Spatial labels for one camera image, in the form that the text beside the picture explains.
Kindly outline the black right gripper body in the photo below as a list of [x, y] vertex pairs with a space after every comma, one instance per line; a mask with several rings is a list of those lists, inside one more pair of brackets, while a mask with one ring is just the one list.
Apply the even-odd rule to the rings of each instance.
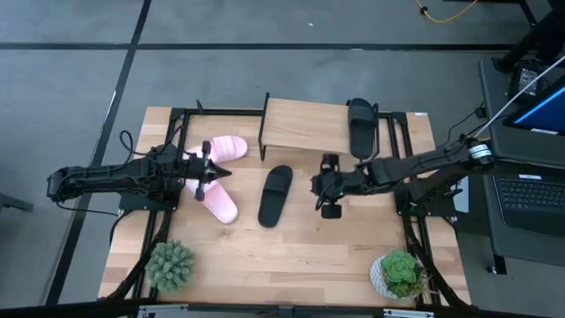
[[322, 170], [311, 179], [311, 192], [319, 197], [366, 195], [367, 179], [363, 172]]

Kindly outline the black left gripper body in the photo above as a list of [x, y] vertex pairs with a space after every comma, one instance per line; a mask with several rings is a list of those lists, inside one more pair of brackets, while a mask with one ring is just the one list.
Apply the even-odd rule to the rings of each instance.
[[195, 179], [197, 181], [195, 199], [204, 201], [204, 186], [211, 182], [211, 160], [209, 158], [211, 144], [208, 140], [202, 142], [201, 156], [194, 152], [186, 152], [188, 157], [182, 159], [179, 164], [179, 175], [182, 178]]

